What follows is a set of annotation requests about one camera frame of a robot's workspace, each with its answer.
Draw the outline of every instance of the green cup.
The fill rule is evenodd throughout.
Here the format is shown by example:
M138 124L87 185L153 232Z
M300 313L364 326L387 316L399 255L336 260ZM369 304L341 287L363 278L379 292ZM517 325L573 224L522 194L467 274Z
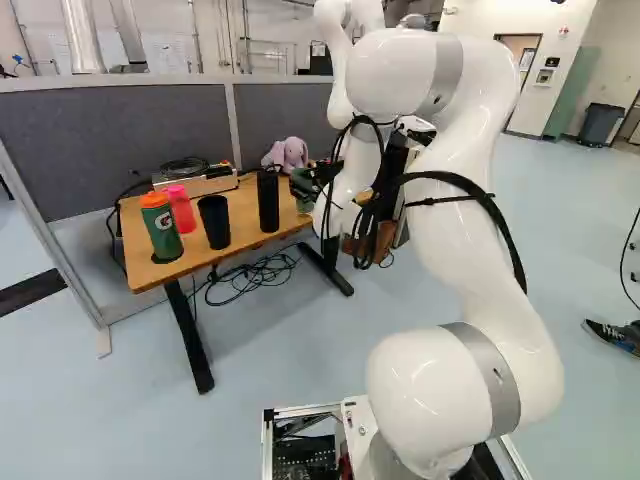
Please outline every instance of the green cup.
M163 192L149 192L140 197L142 218L151 237L156 263L168 263L184 252L180 235L169 206L169 197Z

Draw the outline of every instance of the wooden table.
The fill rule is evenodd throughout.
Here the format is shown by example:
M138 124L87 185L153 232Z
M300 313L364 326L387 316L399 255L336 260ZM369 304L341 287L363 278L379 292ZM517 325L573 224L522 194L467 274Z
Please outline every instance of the wooden table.
M184 253L177 260L166 264L151 261L153 246L142 219L139 197L120 201L120 221L129 288L133 293L141 293L159 285L164 286L182 332L196 386L201 394L214 387L214 380L187 297L180 288L178 279L202 267L215 266L226 258L257 248L271 240L287 237L312 224L310 215L298 213L295 198L289 193L288 177L280 177L280 229L274 233L264 233L260 230L256 179L255 174L240 177L240 185L236 190L222 193L229 203L231 244L227 248L212 250L209 247L198 213L199 199L193 199L191 205L197 227L193 232L181 235ZM353 295L353 287L335 269L339 251L338 237L325 240L324 257L306 243L300 243L298 247L343 294Z

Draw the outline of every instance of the black thermos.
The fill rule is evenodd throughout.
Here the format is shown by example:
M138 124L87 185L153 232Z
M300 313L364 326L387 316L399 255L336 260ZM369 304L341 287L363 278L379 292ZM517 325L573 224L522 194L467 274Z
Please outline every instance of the black thermos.
M231 244L229 204L222 195L207 195L198 200L202 225L214 250L222 250Z
M276 171L258 171L258 210L260 211L260 230L273 233L280 228L278 172Z

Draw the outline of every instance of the gatorade logo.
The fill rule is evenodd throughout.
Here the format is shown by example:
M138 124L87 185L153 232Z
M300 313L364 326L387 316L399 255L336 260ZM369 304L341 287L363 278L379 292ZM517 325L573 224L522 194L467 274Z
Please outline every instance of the gatorade logo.
M166 212L162 215L158 215L156 217L155 224L156 227L158 227L158 230L169 230L173 226L171 212Z

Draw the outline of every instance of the black table leg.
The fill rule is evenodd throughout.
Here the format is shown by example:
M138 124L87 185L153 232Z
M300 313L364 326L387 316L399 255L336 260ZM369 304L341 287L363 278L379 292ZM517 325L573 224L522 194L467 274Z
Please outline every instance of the black table leg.
M298 244L298 248L302 254L324 273L329 281L333 283L345 297L350 297L354 293L354 289L347 280L336 270L338 261L338 252L340 251L340 238L333 237L324 240L324 257L311 248L308 244L302 242Z
M189 363L191 364L191 371L193 372L198 393L203 395L213 389L215 382L209 369L207 354L202 347L202 340L200 340L196 322L191 315L189 302L177 280L166 283L164 290L167 292L171 308L178 321L180 332L182 332L184 347L187 350L187 356L189 357Z

